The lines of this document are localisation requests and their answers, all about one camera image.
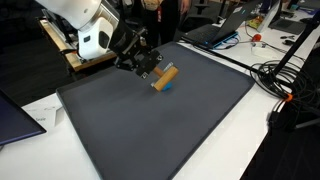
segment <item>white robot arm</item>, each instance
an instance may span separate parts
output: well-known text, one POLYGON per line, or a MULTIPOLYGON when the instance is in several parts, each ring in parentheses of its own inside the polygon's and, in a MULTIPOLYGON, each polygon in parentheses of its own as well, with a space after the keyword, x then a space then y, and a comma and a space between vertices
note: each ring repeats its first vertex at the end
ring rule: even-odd
POLYGON ((85 59, 104 55, 109 48, 118 56, 117 68, 133 71, 142 78, 163 59, 145 45, 146 29, 135 32, 120 20, 119 13, 107 0, 36 0, 51 12, 64 17, 78 29, 78 53, 85 59), (142 60, 136 55, 143 54, 142 60))

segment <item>person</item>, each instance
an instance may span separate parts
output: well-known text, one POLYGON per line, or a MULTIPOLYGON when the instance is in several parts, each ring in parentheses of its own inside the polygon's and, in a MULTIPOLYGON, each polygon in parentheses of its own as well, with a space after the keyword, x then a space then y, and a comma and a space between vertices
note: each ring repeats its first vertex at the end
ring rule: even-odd
POLYGON ((173 40, 180 15, 187 13, 191 4, 190 0, 138 0, 135 3, 141 3, 141 18, 148 30, 146 41, 152 48, 173 40))

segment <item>white table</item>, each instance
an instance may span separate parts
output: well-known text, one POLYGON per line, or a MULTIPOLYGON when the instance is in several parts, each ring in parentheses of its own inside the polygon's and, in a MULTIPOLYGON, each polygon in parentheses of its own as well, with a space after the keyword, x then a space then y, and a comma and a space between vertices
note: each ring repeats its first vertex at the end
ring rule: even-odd
MULTIPOLYGON (((271 31, 274 30, 265 32, 263 36, 273 34, 271 31)), ((278 47, 281 48, 279 38, 275 35, 266 41, 269 43, 275 42, 274 45, 277 43, 278 47)), ((312 43, 316 40, 311 38, 309 41, 312 43)), ((239 57, 239 61, 248 65, 255 63, 253 61, 255 57, 251 55, 251 52, 244 51, 249 44, 243 44, 243 46, 247 47, 238 45, 235 48, 223 51, 223 53, 229 57, 239 57)), ((312 47, 309 45, 298 51, 297 55, 306 58, 311 49, 312 47)), ((198 52, 248 74, 247 70, 237 65, 198 52)), ((254 85, 209 135, 174 179, 239 179, 268 132, 266 120, 268 119, 268 113, 276 102, 278 102, 278 99, 254 85)), ((43 107, 45 105, 61 106, 57 96, 53 94, 24 108, 43 107)), ((63 110, 58 113, 56 121, 56 127, 47 134, 4 147, 0 152, 1 179, 99 179, 92 162, 63 110)))

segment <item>wooden table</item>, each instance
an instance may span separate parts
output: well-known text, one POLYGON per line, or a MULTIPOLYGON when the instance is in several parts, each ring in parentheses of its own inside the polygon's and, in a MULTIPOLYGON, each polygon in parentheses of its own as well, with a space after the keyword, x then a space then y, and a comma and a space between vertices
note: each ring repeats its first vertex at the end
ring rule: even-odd
MULTIPOLYGON (((70 49, 70 45, 68 45, 65 40, 59 35, 59 33, 55 30, 55 28, 51 25, 47 20, 39 20, 39 25, 45 34, 54 42, 54 44, 58 47, 59 51, 70 49)), ((74 72, 78 72, 80 70, 86 69, 88 67, 97 65, 101 62, 113 59, 116 57, 116 54, 112 51, 107 52, 106 55, 99 57, 94 60, 90 60, 87 62, 81 62, 81 59, 76 54, 66 54, 63 55, 64 59, 67 61, 68 65, 74 72)))

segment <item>gray tray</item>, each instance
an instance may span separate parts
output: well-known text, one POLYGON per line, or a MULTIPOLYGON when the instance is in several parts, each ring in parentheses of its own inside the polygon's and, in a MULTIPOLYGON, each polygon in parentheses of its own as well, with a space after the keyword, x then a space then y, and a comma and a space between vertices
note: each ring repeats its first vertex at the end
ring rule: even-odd
POLYGON ((180 70, 167 92, 150 86, 155 75, 115 68, 57 90, 103 179, 172 178, 254 84, 176 43, 158 49, 162 68, 172 61, 180 70))

